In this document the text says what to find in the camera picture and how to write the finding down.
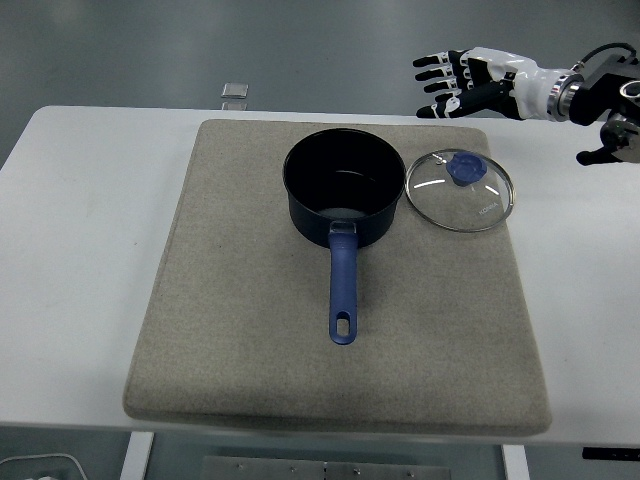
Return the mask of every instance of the glass lid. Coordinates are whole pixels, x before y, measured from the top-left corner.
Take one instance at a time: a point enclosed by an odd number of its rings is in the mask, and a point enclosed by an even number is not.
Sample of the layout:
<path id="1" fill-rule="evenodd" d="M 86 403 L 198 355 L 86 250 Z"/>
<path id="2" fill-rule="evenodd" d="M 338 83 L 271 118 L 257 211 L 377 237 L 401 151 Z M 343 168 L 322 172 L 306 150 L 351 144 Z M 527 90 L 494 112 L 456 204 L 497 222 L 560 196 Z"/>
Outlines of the glass lid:
<path id="1" fill-rule="evenodd" d="M 405 191 L 430 222 L 456 232 L 481 232 L 504 221 L 515 192 L 500 165 L 479 153 L 439 150 L 416 160 Z"/>

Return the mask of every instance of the handle hole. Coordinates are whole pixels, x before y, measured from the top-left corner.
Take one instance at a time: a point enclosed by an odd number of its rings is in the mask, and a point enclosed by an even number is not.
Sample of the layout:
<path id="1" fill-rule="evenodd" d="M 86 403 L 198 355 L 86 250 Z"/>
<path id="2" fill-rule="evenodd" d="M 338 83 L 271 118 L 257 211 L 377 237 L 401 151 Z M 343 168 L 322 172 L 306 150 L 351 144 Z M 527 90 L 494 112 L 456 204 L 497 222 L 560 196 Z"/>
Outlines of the handle hole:
<path id="1" fill-rule="evenodd" d="M 349 333 L 351 332 L 351 323 L 349 314 L 347 312 L 340 312 L 338 314 L 337 325 L 338 335 L 340 335 L 341 337 L 348 337 Z"/>

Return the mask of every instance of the robot finger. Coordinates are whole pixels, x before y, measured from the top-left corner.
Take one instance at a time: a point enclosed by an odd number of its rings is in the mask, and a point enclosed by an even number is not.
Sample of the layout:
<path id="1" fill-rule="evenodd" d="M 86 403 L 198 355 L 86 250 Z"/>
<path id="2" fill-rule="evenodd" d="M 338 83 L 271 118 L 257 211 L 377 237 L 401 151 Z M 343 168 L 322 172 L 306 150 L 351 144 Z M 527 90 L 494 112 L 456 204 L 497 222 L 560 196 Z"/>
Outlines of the robot finger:
<path id="1" fill-rule="evenodd" d="M 455 118 L 462 115 L 463 113 L 460 112 L 460 99 L 455 95 L 449 97 L 446 101 L 422 107 L 416 112 L 418 118 Z"/>
<path id="2" fill-rule="evenodd" d="M 420 118 L 456 118 L 492 108 L 503 102 L 513 89 L 509 82 L 490 82 L 473 90 L 423 107 L 416 115 Z"/>
<path id="3" fill-rule="evenodd" d="M 458 82 L 455 78 L 442 80 L 440 82 L 431 83 L 424 87 L 424 91 L 427 93 L 437 92 L 438 90 L 457 90 Z"/>
<path id="4" fill-rule="evenodd" d="M 469 69 L 469 50 L 450 51 L 449 62 L 453 74 L 459 79 L 471 80 L 471 70 Z"/>
<path id="5" fill-rule="evenodd" d="M 458 95 L 460 95 L 462 93 L 462 90 L 458 89 L 458 90 L 451 90 L 450 92 L 444 92 L 441 93 L 440 95 L 436 95 L 436 97 L 434 98 L 434 100 L 436 102 L 446 102 L 447 100 L 449 100 L 451 97 L 457 97 Z"/>
<path id="6" fill-rule="evenodd" d="M 416 80 L 431 80 L 432 78 L 451 77 L 453 70 L 451 65 L 443 65 L 441 67 L 431 68 L 416 75 Z"/>
<path id="7" fill-rule="evenodd" d="M 466 52 L 468 52 L 468 50 L 449 50 L 447 52 L 434 53 L 414 60 L 413 66 L 421 68 L 428 65 L 444 65 L 447 63 L 459 65 L 460 57 Z"/>

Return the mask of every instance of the blue lid knob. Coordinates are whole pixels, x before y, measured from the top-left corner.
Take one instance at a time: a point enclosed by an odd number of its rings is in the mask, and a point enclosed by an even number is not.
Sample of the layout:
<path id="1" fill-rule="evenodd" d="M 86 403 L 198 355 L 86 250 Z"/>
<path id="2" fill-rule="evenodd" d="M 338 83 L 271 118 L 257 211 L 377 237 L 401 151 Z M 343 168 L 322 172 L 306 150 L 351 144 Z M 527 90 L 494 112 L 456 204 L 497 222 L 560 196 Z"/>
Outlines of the blue lid knob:
<path id="1" fill-rule="evenodd" d="M 480 180 L 487 173 L 487 162 L 470 152 L 456 152 L 447 162 L 447 172 L 453 183 L 466 187 Z"/>

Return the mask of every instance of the black saucepan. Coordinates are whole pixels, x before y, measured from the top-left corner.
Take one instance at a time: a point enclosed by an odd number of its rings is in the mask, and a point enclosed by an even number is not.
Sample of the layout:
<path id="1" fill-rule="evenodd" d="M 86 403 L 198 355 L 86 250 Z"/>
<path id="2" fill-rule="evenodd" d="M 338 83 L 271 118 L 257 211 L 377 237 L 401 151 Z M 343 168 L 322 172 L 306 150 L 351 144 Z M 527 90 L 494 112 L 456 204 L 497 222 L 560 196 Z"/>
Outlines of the black saucepan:
<path id="1" fill-rule="evenodd" d="M 331 250 L 329 336 L 348 345 L 357 334 L 357 249 L 391 226 L 404 189 L 404 162 L 381 138 L 336 128 L 298 142 L 284 162 L 283 178 L 293 224 Z"/>

